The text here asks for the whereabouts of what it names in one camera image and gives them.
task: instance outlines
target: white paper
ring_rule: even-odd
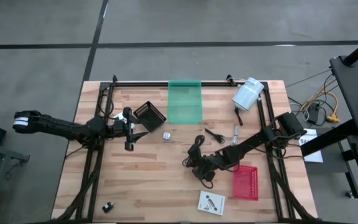
[[[224,201],[226,197],[201,191],[200,200],[198,201],[198,210],[223,215]]]
[[[305,128],[305,130],[307,133],[299,139],[300,146],[317,137],[317,132],[315,129]],[[305,156],[305,162],[323,162],[321,151],[317,151],[308,156]]]

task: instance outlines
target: red plastic basket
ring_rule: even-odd
[[[258,168],[240,166],[233,177],[233,197],[246,200],[258,200]]]

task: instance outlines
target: gray floor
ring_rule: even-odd
[[[0,44],[72,44],[92,41],[102,0],[0,1]],[[176,41],[358,40],[358,0],[177,1],[110,0],[100,43]],[[328,60],[355,45],[98,49],[90,80],[201,80],[254,77],[287,84],[326,70]],[[0,127],[4,145],[31,154],[0,195],[0,223],[49,218],[67,141],[47,134],[16,134],[15,111],[39,110],[72,120],[88,49],[0,50]],[[291,86],[305,101],[329,74]],[[339,89],[341,121],[350,118]],[[353,164],[356,178],[357,167]],[[319,217],[358,223],[358,199],[348,200],[344,175],[309,176]]]

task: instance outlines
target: wooden table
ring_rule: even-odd
[[[283,81],[267,81],[275,115],[290,111],[290,105]],[[85,82],[75,122],[85,123],[94,116],[100,82]],[[274,222],[277,221],[272,186],[267,167],[266,155],[251,151],[241,164],[255,166],[259,173],[259,200],[238,200],[232,197],[233,174],[216,171],[214,188],[204,188],[194,177],[190,168],[182,166],[187,150],[195,137],[204,134],[206,140],[201,147],[203,154],[230,143],[238,120],[233,112],[232,96],[237,88],[203,87],[203,121],[200,124],[170,124],[168,121],[153,133],[149,133],[134,144],[134,151],[124,150],[124,138],[106,142],[99,178],[98,196],[94,210],[94,222]],[[151,101],[167,116],[167,87],[115,87],[113,92],[113,114],[122,112],[123,107],[133,110],[146,101]],[[266,121],[267,108],[262,97]],[[241,112],[244,125],[240,128],[239,142],[260,131],[257,105],[247,112]],[[204,128],[222,134],[226,139],[218,144],[206,134]],[[143,125],[135,127],[135,133],[145,131]],[[162,138],[164,132],[171,133],[171,140]],[[70,142],[68,152],[80,147]],[[287,156],[301,155],[299,147],[287,148]],[[83,175],[86,149],[72,154],[64,163],[52,218],[59,216],[78,193]],[[300,203],[314,217],[316,208],[311,194],[305,164],[302,158],[285,160],[290,188]],[[226,196],[224,215],[213,215],[197,210],[200,190],[207,190]],[[280,189],[284,214],[287,214],[284,196]],[[105,214],[101,207],[114,202],[115,207]]]

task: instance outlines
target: green transparent folder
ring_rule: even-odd
[[[200,80],[168,82],[168,113],[172,124],[198,124],[203,120]]]

